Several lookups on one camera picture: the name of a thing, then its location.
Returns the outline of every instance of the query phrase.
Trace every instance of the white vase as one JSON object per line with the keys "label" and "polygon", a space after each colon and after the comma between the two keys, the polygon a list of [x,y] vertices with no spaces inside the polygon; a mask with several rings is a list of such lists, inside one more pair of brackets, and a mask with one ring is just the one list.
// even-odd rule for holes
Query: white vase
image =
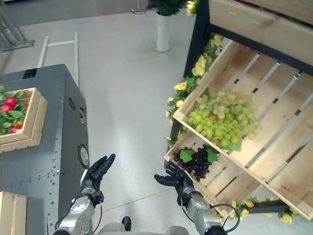
{"label": "white vase", "polygon": [[156,13],[157,40],[154,49],[166,52],[170,49],[171,16],[162,16]]}

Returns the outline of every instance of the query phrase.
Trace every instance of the dark grape bunch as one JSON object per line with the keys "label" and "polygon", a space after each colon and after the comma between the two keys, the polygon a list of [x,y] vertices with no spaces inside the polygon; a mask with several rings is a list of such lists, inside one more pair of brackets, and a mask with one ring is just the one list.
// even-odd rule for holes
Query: dark grape bunch
{"label": "dark grape bunch", "polygon": [[186,170],[189,174],[191,174],[193,172],[193,175],[195,176],[196,180],[199,182],[200,179],[205,179],[205,175],[207,173],[209,173],[209,166],[212,165],[212,163],[210,163],[208,161],[207,158],[207,152],[206,150],[208,148],[211,148],[210,146],[204,144],[203,148],[198,148],[198,151],[195,152],[193,149],[191,148],[184,148],[183,150],[192,150],[192,160],[184,163],[180,158],[180,151],[176,151],[174,153],[174,160],[177,163],[178,166],[180,166],[181,168],[183,168],[184,170]]}

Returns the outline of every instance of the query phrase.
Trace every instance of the gray floor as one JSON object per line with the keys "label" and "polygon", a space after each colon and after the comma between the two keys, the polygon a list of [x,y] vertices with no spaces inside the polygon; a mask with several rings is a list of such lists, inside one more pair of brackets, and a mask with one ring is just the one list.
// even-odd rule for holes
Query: gray floor
{"label": "gray floor", "polygon": [[[145,8],[148,0],[139,0]],[[83,17],[128,13],[137,0],[14,0],[8,12],[18,25],[45,23]]]}
{"label": "gray floor", "polygon": [[[144,16],[119,14],[23,27],[36,40],[34,47],[0,54],[4,72],[35,68],[45,35],[50,42],[72,40],[79,33],[80,87],[88,107],[91,161],[115,153],[114,165],[104,177],[105,196],[101,226],[128,215],[134,231],[163,233],[180,225],[197,235],[176,204],[172,188],[158,185],[156,173],[164,173],[165,137],[170,125],[165,117],[167,97],[181,80],[194,18],[185,12],[173,17],[171,49],[157,53],[155,13]],[[50,47],[45,65],[64,63],[73,72],[73,47]],[[265,189],[257,194],[270,195]],[[99,208],[93,224],[99,219]],[[233,235],[311,235],[313,224],[298,217],[292,225],[252,214],[242,220]]]}

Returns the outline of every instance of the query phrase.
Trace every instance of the white floor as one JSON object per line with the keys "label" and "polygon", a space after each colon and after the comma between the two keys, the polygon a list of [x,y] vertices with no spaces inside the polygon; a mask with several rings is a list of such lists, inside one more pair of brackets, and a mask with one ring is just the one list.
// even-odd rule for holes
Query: white floor
{"label": "white floor", "polygon": [[[173,18],[172,47],[167,53],[152,49],[155,14],[148,12],[25,26],[36,45],[1,54],[4,73],[35,68],[45,35],[57,42],[72,40],[74,32],[79,33],[80,87],[88,108],[91,162],[116,154],[101,185],[105,203],[100,227],[128,215],[134,231],[163,233],[169,226],[180,225],[191,235],[198,234],[176,204],[175,190],[153,178],[164,173],[165,137],[171,129],[165,117],[166,100],[181,80],[193,23],[194,18],[184,12]],[[64,63],[73,74],[73,55],[72,45],[51,47],[45,65]],[[258,194],[268,193],[263,189]],[[97,208],[93,224],[99,215]],[[276,215],[253,214],[231,234],[309,235],[312,229],[313,224],[300,217],[288,225]]]}

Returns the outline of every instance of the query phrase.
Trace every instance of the red radish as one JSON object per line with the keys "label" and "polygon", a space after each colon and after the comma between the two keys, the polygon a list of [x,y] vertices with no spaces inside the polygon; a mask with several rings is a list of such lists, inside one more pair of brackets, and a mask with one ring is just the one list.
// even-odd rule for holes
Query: red radish
{"label": "red radish", "polygon": [[22,126],[12,126],[11,127],[11,132],[12,133],[16,133],[18,130],[20,130],[22,128]]}
{"label": "red radish", "polygon": [[17,101],[14,97],[7,97],[5,99],[5,103],[11,107],[14,107],[16,105]]}
{"label": "red radish", "polygon": [[0,109],[2,111],[5,111],[6,114],[9,114],[9,111],[13,110],[13,107],[5,104],[5,105],[0,106]]}

